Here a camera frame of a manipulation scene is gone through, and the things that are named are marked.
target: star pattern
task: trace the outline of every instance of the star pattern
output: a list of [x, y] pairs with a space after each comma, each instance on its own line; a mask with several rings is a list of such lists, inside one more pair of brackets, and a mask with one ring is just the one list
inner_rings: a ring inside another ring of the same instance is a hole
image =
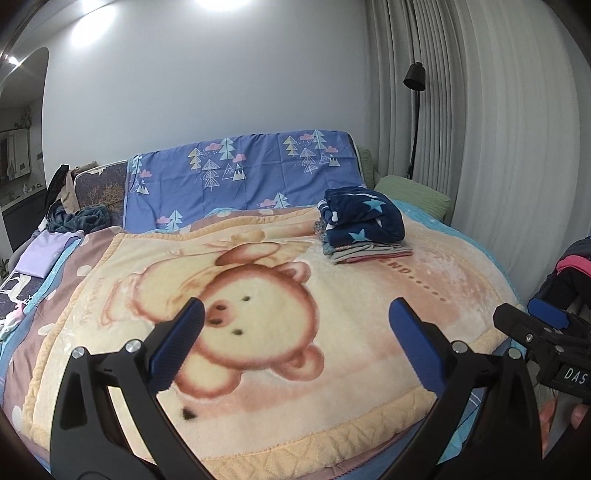
[[382, 205], [386, 205], [386, 202], [381, 202], [380, 200], [368, 200], [364, 202], [364, 204], [370, 207], [370, 210], [377, 210], [379, 213], [383, 213]]
[[365, 228], [362, 228], [359, 233], [349, 232], [349, 235], [355, 242], [368, 242], [369, 238], [365, 236]]

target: cabinet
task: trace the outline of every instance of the cabinet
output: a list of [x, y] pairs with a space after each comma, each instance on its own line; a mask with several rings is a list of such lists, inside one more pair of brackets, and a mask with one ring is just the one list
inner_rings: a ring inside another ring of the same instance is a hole
[[31, 238], [43, 220], [46, 214], [44, 208], [46, 191], [46, 189], [36, 190], [19, 202], [2, 209], [4, 225], [13, 251]]

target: bear ear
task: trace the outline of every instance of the bear ear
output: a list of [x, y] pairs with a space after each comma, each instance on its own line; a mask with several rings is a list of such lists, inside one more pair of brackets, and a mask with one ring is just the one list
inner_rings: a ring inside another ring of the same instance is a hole
[[274, 243], [260, 243], [260, 244], [243, 244], [232, 248], [230, 251], [224, 253], [216, 260], [216, 265], [222, 267], [224, 265], [233, 264], [247, 264], [253, 263], [261, 258], [268, 257], [274, 254], [280, 248], [279, 244]]
[[287, 380], [309, 382], [318, 378], [324, 370], [324, 355], [316, 345], [308, 345], [287, 362], [271, 368]]
[[312, 276], [310, 266], [304, 262], [287, 262], [273, 267], [273, 270], [292, 278], [298, 283], [306, 283]]

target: bear nose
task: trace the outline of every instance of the bear nose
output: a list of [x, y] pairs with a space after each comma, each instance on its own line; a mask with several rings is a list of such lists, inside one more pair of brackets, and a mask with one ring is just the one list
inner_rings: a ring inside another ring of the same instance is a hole
[[227, 300], [216, 300], [205, 315], [205, 322], [212, 327], [225, 327], [234, 321], [232, 305]]

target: floor lamp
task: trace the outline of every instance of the floor lamp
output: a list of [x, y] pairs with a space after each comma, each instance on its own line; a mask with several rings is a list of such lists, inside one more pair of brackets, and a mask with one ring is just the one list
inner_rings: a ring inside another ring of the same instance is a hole
[[418, 112], [419, 112], [419, 95], [420, 92], [425, 90], [425, 78], [426, 72], [425, 67], [421, 62], [413, 63], [410, 68], [408, 69], [408, 73], [406, 78], [404, 79], [404, 84], [406, 87], [410, 88], [411, 90], [415, 91], [415, 105], [417, 110], [417, 115], [415, 118], [415, 125], [414, 125], [414, 142], [413, 142], [413, 153], [410, 157], [410, 164], [408, 165], [407, 171], [407, 178], [412, 180], [413, 173], [414, 173], [414, 157], [417, 154], [417, 135], [418, 135]]

